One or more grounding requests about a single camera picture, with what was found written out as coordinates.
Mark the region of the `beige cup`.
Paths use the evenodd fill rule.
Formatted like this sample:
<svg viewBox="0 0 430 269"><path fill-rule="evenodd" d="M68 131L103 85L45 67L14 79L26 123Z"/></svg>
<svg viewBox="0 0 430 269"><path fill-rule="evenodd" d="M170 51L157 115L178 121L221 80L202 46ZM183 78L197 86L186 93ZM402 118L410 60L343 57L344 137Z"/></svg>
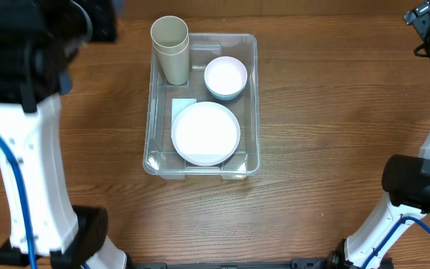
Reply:
<svg viewBox="0 0 430 269"><path fill-rule="evenodd" d="M169 48L153 43L156 56L163 73L170 84L181 85L187 82L190 72L189 43Z"/></svg>
<svg viewBox="0 0 430 269"><path fill-rule="evenodd" d="M182 52L189 43L189 29L186 22L177 16L163 16L151 26L154 47L166 55Z"/></svg>

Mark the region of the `pink small bowl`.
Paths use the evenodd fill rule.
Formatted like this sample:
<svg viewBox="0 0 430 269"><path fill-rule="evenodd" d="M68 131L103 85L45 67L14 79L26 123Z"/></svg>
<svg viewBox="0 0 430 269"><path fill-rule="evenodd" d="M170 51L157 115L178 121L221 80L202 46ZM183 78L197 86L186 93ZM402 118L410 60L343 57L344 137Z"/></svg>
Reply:
<svg viewBox="0 0 430 269"><path fill-rule="evenodd" d="M221 94L236 93L245 88L248 72L238 59L222 56L213 59L205 67L204 81L208 90Z"/></svg>

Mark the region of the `pink plate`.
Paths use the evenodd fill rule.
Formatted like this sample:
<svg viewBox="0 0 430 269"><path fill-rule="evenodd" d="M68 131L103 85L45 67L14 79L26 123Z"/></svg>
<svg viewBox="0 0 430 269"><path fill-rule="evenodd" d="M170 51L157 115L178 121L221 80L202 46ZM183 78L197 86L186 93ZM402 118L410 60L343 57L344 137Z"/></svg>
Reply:
<svg viewBox="0 0 430 269"><path fill-rule="evenodd" d="M216 102L196 102L183 109L171 128L175 151L197 166L211 167L230 158L241 137L235 115Z"/></svg>

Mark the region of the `light blue small bowl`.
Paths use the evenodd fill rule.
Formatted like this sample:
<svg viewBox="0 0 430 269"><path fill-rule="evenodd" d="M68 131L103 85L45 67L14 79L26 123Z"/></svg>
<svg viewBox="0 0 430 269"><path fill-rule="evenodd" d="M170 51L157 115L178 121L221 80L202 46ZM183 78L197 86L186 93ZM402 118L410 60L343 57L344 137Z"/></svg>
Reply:
<svg viewBox="0 0 430 269"><path fill-rule="evenodd" d="M216 99L219 99L222 101L229 101L232 99L236 99L243 92L243 90L239 90L236 93L231 93L231 94L221 94L221 93L212 91L211 89L209 89L209 92Z"/></svg>

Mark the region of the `blue cup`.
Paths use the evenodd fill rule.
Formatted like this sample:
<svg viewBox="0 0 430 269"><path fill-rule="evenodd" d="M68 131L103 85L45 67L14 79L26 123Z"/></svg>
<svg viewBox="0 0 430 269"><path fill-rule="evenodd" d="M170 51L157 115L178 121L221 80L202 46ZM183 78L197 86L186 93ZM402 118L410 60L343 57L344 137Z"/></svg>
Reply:
<svg viewBox="0 0 430 269"><path fill-rule="evenodd" d="M67 71L61 72L59 75L60 95L64 96L72 90L72 79Z"/></svg>

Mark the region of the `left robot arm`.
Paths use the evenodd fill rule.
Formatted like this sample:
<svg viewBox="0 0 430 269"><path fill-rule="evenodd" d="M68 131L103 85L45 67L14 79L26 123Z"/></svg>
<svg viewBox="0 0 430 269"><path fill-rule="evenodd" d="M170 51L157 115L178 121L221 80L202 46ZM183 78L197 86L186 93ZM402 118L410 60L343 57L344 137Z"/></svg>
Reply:
<svg viewBox="0 0 430 269"><path fill-rule="evenodd" d="M105 208L73 205L60 150L60 98L85 43L116 40L113 0L0 0L0 170L10 237L0 265L129 268Z"/></svg>

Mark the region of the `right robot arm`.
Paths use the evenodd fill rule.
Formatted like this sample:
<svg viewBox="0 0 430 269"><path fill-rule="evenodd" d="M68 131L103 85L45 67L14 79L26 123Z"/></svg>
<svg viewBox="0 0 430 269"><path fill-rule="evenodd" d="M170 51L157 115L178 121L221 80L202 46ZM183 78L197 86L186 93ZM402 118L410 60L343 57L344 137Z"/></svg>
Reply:
<svg viewBox="0 0 430 269"><path fill-rule="evenodd" d="M347 267L379 268L387 251L413 225L430 234L430 133L418 156L393 155L381 179L384 193L361 227L341 247Z"/></svg>

